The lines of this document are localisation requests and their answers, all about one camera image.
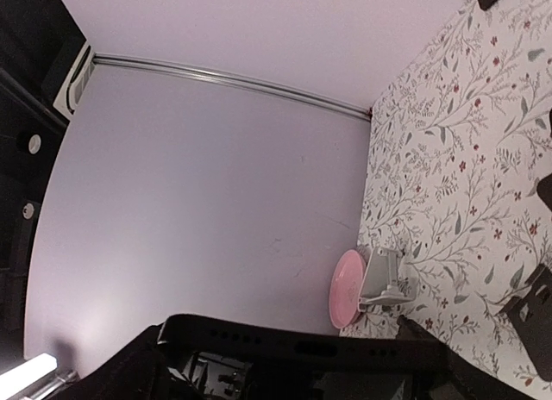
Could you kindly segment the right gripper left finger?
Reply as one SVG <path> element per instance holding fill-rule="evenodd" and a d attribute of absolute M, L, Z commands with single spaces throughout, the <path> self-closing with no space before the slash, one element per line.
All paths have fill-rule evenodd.
<path fill-rule="evenodd" d="M 171 379 L 157 348 L 161 326 L 143 330 L 92 374 L 60 392 L 61 399 L 199 399 L 186 383 Z"/>

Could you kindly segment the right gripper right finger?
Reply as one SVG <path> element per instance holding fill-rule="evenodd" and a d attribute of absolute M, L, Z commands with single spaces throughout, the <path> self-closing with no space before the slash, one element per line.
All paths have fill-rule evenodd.
<path fill-rule="evenodd" d="M 416 399 L 530 399 L 508 384 L 483 372 L 464 360 L 446 344 L 439 341 L 429 331 L 407 318 L 400 316 L 397 320 L 398 340 L 416 340 L 437 343 L 446 351 L 448 370 L 438 373 L 436 377 L 415 377 L 413 385 L 418 384 Z"/>

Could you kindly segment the black phone front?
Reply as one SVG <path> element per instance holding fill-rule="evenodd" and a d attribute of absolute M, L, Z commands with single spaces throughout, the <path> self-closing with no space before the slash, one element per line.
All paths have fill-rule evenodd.
<path fill-rule="evenodd" d="M 450 372 L 438 341 L 306 334 L 189 314 L 167 318 L 157 346 L 174 368 L 197 353 L 248 364 L 242 395 L 255 399 L 306 399 L 327 372 L 411 375 L 423 384 Z"/>

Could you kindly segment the black stand wooden base front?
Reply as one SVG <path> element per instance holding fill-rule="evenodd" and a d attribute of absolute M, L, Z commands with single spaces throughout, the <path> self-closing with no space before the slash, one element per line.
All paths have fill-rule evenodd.
<path fill-rule="evenodd" d="M 539 264 L 525 284 L 527 293 L 514 296 L 500 310 L 514 327 L 537 375 L 551 381 L 551 270 Z"/>

